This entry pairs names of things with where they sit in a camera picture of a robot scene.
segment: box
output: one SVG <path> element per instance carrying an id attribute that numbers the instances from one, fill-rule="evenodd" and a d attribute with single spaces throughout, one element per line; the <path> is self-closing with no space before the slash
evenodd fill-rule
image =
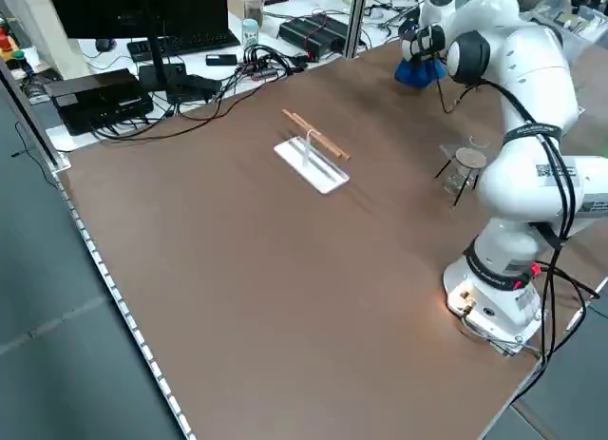
<path id="1" fill-rule="evenodd" d="M 228 0 L 228 12 L 243 20 L 245 18 L 245 1 L 247 0 Z"/>

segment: sticker label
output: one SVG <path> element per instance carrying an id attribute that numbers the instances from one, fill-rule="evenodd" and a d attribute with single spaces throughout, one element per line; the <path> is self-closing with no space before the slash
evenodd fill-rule
<path id="1" fill-rule="evenodd" d="M 520 310 L 524 310 L 534 299 L 534 288 L 528 285 L 519 296 L 515 298 L 515 303 Z"/>
<path id="2" fill-rule="evenodd" d="M 511 259 L 511 262 L 504 268 L 508 272 L 517 272 L 518 274 L 524 272 L 530 267 L 530 261 L 518 261 Z"/>
<path id="3" fill-rule="evenodd" d="M 608 217 L 608 193 L 587 194 L 582 197 L 582 206 L 577 219 Z"/>
<path id="4" fill-rule="evenodd" d="M 568 175 L 570 176 L 570 179 L 572 179 L 572 184 L 574 186 L 579 185 L 579 174 L 577 173 L 577 168 L 575 167 L 574 162 L 564 161 L 564 163 L 566 165 Z M 558 174 L 561 177 L 564 177 L 563 169 L 560 167 L 558 167 Z M 536 175 L 541 183 L 541 186 L 558 186 L 550 164 L 537 164 Z"/>

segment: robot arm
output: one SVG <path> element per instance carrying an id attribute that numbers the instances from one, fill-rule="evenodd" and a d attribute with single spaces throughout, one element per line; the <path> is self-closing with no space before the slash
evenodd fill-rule
<path id="1" fill-rule="evenodd" d="M 545 223 L 558 234 L 562 222 L 561 194 L 541 134 L 550 128 L 550 143 L 559 150 L 561 133 L 578 118 L 570 69 L 556 33 L 523 21 L 516 0 L 472 0 L 456 11 L 429 8 L 426 17 L 421 9 L 422 28 L 402 43 L 404 58 L 424 62 L 446 50 L 447 72 L 455 82 L 491 80 L 542 125 L 541 130 L 531 125 L 501 97 L 503 148 L 478 186 L 494 218 L 444 272 L 448 308 L 516 353 L 541 326 L 531 272 L 549 243 L 531 223 Z M 575 190 L 572 236 L 608 216 L 608 160 L 563 159 Z"/>
<path id="2" fill-rule="evenodd" d="M 456 11 L 449 6 L 437 10 L 432 1 L 422 7 L 421 23 L 435 23 L 408 33 L 402 42 L 406 60 L 424 61 L 446 50 L 447 72 L 455 82 L 474 85 L 492 80 L 516 96 L 537 122 L 552 125 L 559 133 L 576 122 L 579 108 L 570 68 L 552 29 L 522 20 L 517 0 L 472 0 Z M 550 174 L 546 154 L 537 138 L 509 141 L 527 121 L 504 96 L 501 100 L 505 144 L 481 178 L 482 200 L 509 220 L 559 223 L 559 190 L 543 178 Z M 557 148 L 560 137 L 554 140 Z M 584 174 L 608 162 L 593 157 L 565 159 L 577 174 L 573 178 L 577 208 L 583 204 L 585 189 L 608 192 L 608 184 L 597 175 L 593 185 L 585 185 L 589 176 Z"/>

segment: chopstick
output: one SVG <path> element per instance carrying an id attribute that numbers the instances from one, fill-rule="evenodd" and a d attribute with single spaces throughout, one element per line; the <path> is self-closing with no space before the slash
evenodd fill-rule
<path id="1" fill-rule="evenodd" d="M 294 112 L 290 112 L 287 109 L 283 109 L 282 112 L 287 118 L 289 118 L 292 122 L 300 126 L 302 129 L 310 131 L 311 136 L 315 138 L 319 143 L 321 143 L 325 148 L 327 148 L 330 152 L 332 152 L 337 158 L 344 158 L 345 160 L 349 160 L 351 158 L 351 155 L 342 150 L 338 145 L 333 143 L 327 136 L 315 129 L 314 126 L 306 122 L 302 117 L 300 117 Z"/>

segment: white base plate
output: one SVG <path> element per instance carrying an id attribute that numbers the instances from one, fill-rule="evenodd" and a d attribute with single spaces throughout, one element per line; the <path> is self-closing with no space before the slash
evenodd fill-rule
<path id="1" fill-rule="evenodd" d="M 462 317 L 466 299 L 475 299 L 467 321 L 492 337 L 500 353 L 516 354 L 541 327 L 541 300 L 532 283 L 517 291 L 499 291 L 478 279 L 460 257 L 444 271 L 444 288 L 447 307 L 457 316 Z M 469 293 L 466 299 L 463 292 Z"/>
<path id="2" fill-rule="evenodd" d="M 348 182 L 350 177 L 311 146 L 308 163 L 304 165 L 306 140 L 299 136 L 275 146 L 275 152 L 300 176 L 324 195 Z"/>

